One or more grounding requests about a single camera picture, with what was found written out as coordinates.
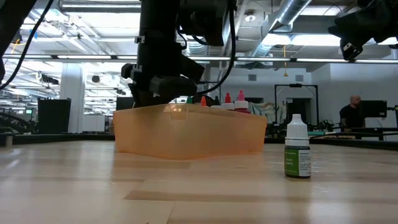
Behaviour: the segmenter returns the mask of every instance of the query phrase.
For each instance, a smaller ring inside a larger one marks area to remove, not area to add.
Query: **man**
[[[359,112],[361,97],[353,95],[349,98],[349,105],[340,110],[341,128],[344,132],[350,132],[351,128],[365,128],[365,119]]]

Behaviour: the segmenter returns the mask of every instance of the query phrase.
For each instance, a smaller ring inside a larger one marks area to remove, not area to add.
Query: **red dropper tip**
[[[231,96],[229,95],[229,93],[226,93],[224,102],[225,103],[231,103]]]
[[[202,106],[207,106],[207,104],[206,104],[206,97],[203,96],[203,97],[201,98],[200,104],[201,104]]]
[[[238,101],[245,101],[243,90],[239,90]]]

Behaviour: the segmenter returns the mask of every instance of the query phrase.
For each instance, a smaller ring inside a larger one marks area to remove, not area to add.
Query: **wood grain surface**
[[[283,145],[173,161],[114,142],[0,148],[1,223],[398,223],[398,153],[312,146],[313,176],[284,176]]]

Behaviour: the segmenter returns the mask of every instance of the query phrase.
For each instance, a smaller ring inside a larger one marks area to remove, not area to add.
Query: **orange plastic bin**
[[[166,159],[261,152],[267,118],[191,104],[114,112],[116,150]]]

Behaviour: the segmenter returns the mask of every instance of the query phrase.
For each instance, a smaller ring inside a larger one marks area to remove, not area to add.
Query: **white cap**
[[[233,103],[223,103],[221,107],[224,110],[235,110],[235,105]]]
[[[292,122],[287,125],[286,139],[308,140],[307,125],[301,120],[301,114],[293,114]]]
[[[247,101],[235,101],[235,108],[249,108],[249,102]]]

